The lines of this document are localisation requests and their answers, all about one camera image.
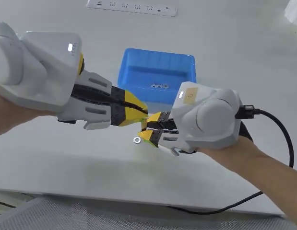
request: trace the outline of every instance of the power strip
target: power strip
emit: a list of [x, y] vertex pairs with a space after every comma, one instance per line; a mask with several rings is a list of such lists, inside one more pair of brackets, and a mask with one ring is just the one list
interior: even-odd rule
[[86, 4], [88, 8], [123, 11], [132, 13], [146, 13], [162, 16], [177, 16], [177, 8], [166, 5], [150, 5], [145, 3], [135, 3], [125, 0], [89, 0]]

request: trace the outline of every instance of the led light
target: led light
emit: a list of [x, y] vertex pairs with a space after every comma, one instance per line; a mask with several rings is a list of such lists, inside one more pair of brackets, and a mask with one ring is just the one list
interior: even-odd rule
[[183, 95], [183, 91], [180, 92], [179, 98], [182, 98], [182, 95]]
[[68, 51], [70, 51], [70, 52], [72, 51], [72, 43], [68, 44]]

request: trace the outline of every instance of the blue tray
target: blue tray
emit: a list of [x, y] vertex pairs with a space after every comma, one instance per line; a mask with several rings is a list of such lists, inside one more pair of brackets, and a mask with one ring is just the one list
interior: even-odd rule
[[[126, 49], [118, 86], [143, 102], [173, 105], [181, 83], [196, 82], [195, 58], [140, 49]], [[154, 88], [153, 85], [168, 88]]]

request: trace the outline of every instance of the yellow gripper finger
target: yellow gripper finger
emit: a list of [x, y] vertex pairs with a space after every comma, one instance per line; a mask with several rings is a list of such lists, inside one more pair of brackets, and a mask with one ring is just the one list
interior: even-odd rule
[[148, 119], [147, 122], [156, 122], [159, 120], [159, 117], [161, 115], [161, 112], [158, 112], [156, 114], [151, 115]]
[[83, 59], [83, 53], [80, 54], [80, 60], [79, 60], [79, 66], [78, 66], [78, 75], [81, 74], [81, 71], [84, 69], [84, 59]]
[[147, 105], [127, 90], [125, 90], [125, 102], [134, 104], [137, 107], [142, 108], [145, 112], [148, 111]]
[[147, 117], [148, 115], [144, 112], [141, 112], [133, 108], [125, 107], [125, 120], [122, 121], [119, 126], [128, 126], [137, 122], [143, 123], [145, 122], [145, 120], [147, 120]]
[[141, 122], [141, 130], [145, 131], [147, 129], [147, 119]]
[[159, 147], [159, 140], [163, 131], [161, 130], [146, 130], [138, 133], [138, 136], [144, 141], [152, 144], [155, 147]]

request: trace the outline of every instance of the yellow label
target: yellow label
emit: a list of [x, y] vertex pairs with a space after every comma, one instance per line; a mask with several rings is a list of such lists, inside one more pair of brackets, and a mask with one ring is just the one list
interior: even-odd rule
[[198, 88], [188, 88], [185, 92], [185, 97], [183, 98], [184, 104], [194, 104], [196, 101]]

